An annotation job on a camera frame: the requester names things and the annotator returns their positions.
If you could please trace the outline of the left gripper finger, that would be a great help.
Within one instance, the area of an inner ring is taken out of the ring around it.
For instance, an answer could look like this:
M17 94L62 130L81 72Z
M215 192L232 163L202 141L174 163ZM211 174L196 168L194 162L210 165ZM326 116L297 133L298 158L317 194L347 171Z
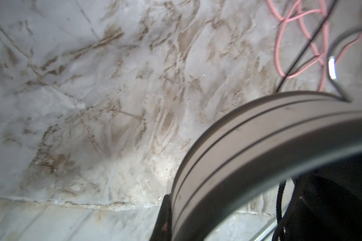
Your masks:
M171 196L165 195L150 237L150 241L170 241L172 239L172 204Z

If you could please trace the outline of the white black headphones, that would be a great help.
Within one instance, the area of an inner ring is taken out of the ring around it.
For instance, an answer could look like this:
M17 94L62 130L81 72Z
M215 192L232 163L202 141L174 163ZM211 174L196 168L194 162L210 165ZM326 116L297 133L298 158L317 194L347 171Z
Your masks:
M327 54L337 94L277 93L247 103L211 126L188 151L171 191L168 236L200 241L253 198L278 191L274 241L362 241L362 89L336 81L333 52L362 26L339 35Z

